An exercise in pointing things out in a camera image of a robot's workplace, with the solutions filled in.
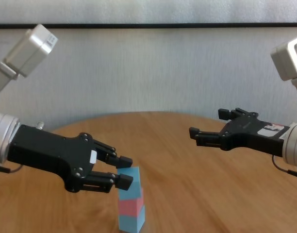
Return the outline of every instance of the label sticker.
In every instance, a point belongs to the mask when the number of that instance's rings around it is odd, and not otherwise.
[[[47,41],[46,41],[46,44],[53,48],[55,46],[55,44],[57,43],[58,41],[58,38],[56,36],[54,36],[53,34],[50,34]]]
[[[95,150],[91,150],[89,162],[91,164],[95,164],[97,162],[97,152]]]
[[[287,134],[288,134],[288,131],[287,132],[285,132],[283,135],[281,135],[280,137],[279,137],[279,139],[285,139],[285,137],[287,136]]]
[[[265,125],[257,133],[259,135],[263,135],[265,137],[273,137],[273,136],[275,136],[277,133],[279,133],[283,129],[284,129],[284,126],[283,125],[278,125],[278,124],[270,123],[268,125]]]

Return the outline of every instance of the blue block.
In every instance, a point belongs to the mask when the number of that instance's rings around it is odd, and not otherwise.
[[[128,167],[117,169],[118,174],[125,174],[133,177],[133,182],[130,185],[129,189],[121,190],[119,189],[119,199],[120,200],[130,200],[141,197],[141,182],[140,182],[140,171],[139,167]]]
[[[129,233],[139,233],[145,222],[145,206],[142,207],[138,217],[120,215],[118,218],[119,229]]]

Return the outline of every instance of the white wall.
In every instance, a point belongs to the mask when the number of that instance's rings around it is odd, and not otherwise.
[[[217,118],[241,107],[297,121],[297,92],[270,51],[297,28],[52,30],[59,41],[26,79],[0,93],[0,112],[53,129],[103,114],[174,111]],[[0,30],[0,59],[25,30]]]

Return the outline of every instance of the black stripe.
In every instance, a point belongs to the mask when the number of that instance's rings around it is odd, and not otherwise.
[[[48,29],[145,29],[145,28],[268,28],[297,27],[297,23],[145,23],[145,24],[100,24],[100,23],[44,23]],[[30,29],[36,24],[0,24],[0,29]]]

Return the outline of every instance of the screw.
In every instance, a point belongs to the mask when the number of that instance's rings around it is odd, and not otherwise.
[[[37,123],[36,128],[38,130],[42,130],[44,128],[44,125],[45,125],[45,123],[40,121],[40,122]]]

